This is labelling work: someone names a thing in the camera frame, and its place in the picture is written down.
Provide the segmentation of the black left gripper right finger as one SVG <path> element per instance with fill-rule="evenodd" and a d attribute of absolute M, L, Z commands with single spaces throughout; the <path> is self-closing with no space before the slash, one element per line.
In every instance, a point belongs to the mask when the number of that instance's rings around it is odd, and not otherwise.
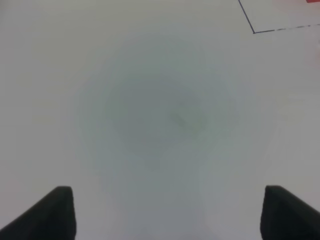
<path fill-rule="evenodd" d="M 284 187 L 267 185 L 260 234 L 263 240 L 318 240 L 320 212 Z"/>

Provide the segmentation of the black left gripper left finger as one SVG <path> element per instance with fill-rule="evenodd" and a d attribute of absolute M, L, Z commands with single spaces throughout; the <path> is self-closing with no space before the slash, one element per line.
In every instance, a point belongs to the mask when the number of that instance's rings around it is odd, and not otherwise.
<path fill-rule="evenodd" d="M 0 230 L 2 240 L 74 240 L 77 221 L 73 190 L 58 186 Z"/>

